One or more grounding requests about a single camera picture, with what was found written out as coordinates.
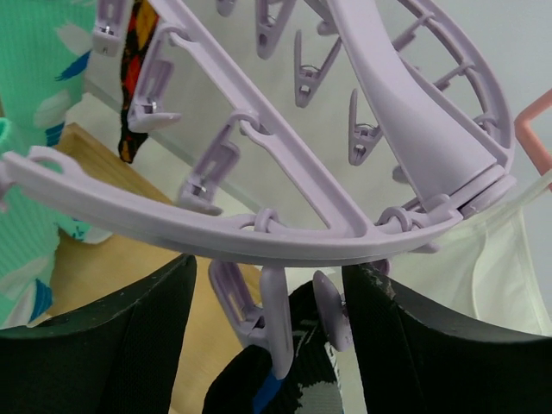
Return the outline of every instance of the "white wall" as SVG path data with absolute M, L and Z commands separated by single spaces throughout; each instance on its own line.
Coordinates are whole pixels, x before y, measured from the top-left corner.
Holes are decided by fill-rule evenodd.
M 552 72 L 551 2 L 436 2 L 456 20 L 486 56 L 502 84 L 513 114 L 552 87 L 552 80 L 549 80 Z M 401 11 L 401 6 L 396 3 L 378 1 L 391 33 L 397 33 L 411 20 L 411 16 Z M 351 167 L 347 163 L 348 98 L 351 90 L 358 85 L 345 53 L 340 54 L 310 106 L 305 110 L 295 107 L 292 84 L 295 30 L 301 28 L 304 31 L 305 62 L 321 63 L 332 43 L 331 39 L 316 35 L 315 26 L 319 19 L 305 4 L 298 2 L 279 48 L 268 62 L 257 58 L 254 52 L 252 2 L 238 0 L 235 13 L 229 18 L 222 18 L 216 13 L 215 0 L 189 0 L 187 4 L 372 219 L 376 219 L 386 206 L 400 204 L 411 197 L 410 188 L 391 181 L 391 169 L 396 162 L 386 143 L 379 144 L 364 166 Z M 370 35 L 369 27 L 359 28 L 362 29 L 366 36 Z M 430 76 L 443 74 L 443 68 L 449 64 L 433 45 L 435 42 L 429 36 L 422 35 L 409 53 L 415 57 L 415 64 L 423 62 L 422 67 Z M 184 115 L 179 124 L 163 131 L 163 139 L 169 140 L 184 156 L 197 157 L 224 123 L 230 107 L 184 51 L 168 52 L 174 56 L 178 69 L 173 77 L 174 87 L 166 98 L 166 107 L 181 111 Z M 118 60 L 95 56 L 88 75 L 93 84 L 120 98 Z M 466 112 L 477 115 L 469 89 L 462 88 L 461 84 L 455 85 L 450 96 Z M 361 118 L 366 122 L 374 121 L 363 99 Z M 535 125 L 547 147 L 552 147 L 552 136 L 548 134 L 552 117 L 544 116 Z M 247 138 L 236 135 L 234 139 L 241 145 L 242 161 L 229 182 L 258 205 L 276 208 L 280 216 L 291 224 L 318 226 L 320 223 L 307 203 L 286 181 L 275 163 Z M 513 174 L 520 183 L 520 189 L 516 192 L 537 177 L 522 151 L 517 151 Z M 549 197 L 539 204 L 527 209 L 526 217 L 536 270 L 544 273 L 550 265 L 548 254 L 551 246 L 546 238 L 552 230 L 550 220 L 546 220 L 547 211 L 550 211 Z M 552 304 L 552 283 L 545 291 L 544 295 Z

